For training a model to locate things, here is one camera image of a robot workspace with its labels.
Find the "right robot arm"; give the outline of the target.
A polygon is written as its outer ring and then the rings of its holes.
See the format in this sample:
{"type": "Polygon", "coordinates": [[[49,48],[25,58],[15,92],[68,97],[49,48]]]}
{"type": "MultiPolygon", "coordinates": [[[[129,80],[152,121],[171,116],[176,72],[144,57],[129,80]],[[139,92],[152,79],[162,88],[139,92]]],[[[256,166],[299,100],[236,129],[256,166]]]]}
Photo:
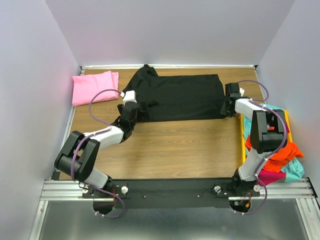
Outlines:
{"type": "Polygon", "coordinates": [[[241,196],[259,183],[259,173],[267,161],[287,144],[287,125],[283,110],[272,110],[244,97],[237,82],[225,85],[225,100],[221,114],[234,117],[243,115],[251,120],[251,149],[244,163],[235,170],[231,181],[217,192],[225,196],[241,196]]]}

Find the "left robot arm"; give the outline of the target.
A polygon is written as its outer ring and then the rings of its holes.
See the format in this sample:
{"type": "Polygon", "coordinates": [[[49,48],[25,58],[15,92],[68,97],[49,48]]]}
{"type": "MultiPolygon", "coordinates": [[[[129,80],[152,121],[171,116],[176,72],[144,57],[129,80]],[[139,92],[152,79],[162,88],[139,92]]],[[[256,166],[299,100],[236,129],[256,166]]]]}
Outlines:
{"type": "Polygon", "coordinates": [[[99,150],[125,142],[137,122],[149,118],[145,102],[119,104],[120,115],[110,126],[89,133],[70,133],[57,155],[54,167],[69,175],[73,180],[93,186],[101,198],[112,190],[112,178],[94,168],[99,150]]]}

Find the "black t-shirt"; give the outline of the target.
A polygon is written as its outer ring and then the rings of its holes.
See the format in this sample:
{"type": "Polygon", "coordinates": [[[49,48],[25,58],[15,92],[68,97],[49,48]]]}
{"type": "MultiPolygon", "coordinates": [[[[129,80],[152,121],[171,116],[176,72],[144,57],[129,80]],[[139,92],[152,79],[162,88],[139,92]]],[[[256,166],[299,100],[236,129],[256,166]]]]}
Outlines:
{"type": "Polygon", "coordinates": [[[223,84],[217,74],[159,76],[144,65],[124,92],[135,91],[139,122],[223,119],[223,84]]]}

